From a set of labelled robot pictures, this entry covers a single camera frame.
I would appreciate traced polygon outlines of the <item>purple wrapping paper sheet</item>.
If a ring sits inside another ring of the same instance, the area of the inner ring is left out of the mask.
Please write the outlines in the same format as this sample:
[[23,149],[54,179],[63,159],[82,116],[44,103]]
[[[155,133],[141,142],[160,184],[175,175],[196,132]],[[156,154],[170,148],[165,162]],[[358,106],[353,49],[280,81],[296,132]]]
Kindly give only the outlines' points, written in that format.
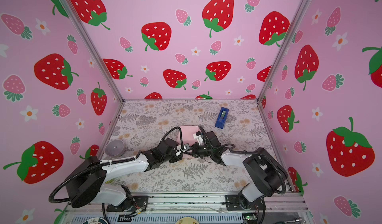
[[192,146],[197,143],[197,139],[194,137],[194,134],[200,131],[198,126],[180,126],[182,130],[182,139],[184,144],[189,144],[190,149],[187,151],[188,154],[192,154]]

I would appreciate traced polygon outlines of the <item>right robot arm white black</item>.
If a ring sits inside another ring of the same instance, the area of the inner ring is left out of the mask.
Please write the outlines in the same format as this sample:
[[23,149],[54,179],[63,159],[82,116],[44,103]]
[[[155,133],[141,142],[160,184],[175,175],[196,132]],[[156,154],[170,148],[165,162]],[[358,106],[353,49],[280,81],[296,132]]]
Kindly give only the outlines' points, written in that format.
[[255,151],[234,150],[234,144],[222,145],[214,132],[198,131],[193,137],[197,141],[191,146],[193,157],[209,157],[214,163],[241,167],[249,174],[252,181],[239,192],[235,201],[231,201],[232,204],[250,210],[256,201],[275,193],[286,193],[288,174],[264,148]]

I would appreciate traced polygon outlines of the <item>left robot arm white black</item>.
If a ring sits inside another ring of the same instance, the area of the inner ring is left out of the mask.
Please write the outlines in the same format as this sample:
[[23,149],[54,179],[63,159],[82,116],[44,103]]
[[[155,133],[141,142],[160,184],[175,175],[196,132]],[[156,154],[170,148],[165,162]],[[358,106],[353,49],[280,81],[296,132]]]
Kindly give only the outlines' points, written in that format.
[[165,139],[157,147],[140,151],[132,157],[112,160],[89,158],[52,191],[48,201],[52,204],[70,202],[72,208],[91,203],[109,204],[121,211],[137,207],[127,186],[113,187],[109,181],[124,175],[153,170],[167,161],[177,162],[189,148],[189,144]]

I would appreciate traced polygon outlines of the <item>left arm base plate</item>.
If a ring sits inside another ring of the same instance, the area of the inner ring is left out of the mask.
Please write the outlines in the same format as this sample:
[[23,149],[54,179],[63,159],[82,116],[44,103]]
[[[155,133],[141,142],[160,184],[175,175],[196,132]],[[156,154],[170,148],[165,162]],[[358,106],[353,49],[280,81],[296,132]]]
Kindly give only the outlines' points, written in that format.
[[107,212],[145,212],[148,204],[149,196],[132,196],[132,198],[127,198],[118,206],[113,206],[108,204]]

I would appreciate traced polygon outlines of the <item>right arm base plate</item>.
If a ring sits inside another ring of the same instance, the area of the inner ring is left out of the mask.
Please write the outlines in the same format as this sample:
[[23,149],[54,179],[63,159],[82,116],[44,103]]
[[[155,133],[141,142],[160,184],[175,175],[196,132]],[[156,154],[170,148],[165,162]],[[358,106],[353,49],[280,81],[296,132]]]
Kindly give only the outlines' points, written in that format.
[[226,195],[222,205],[226,206],[228,211],[263,211],[266,205],[263,199],[256,199],[253,202],[247,201],[242,195]]

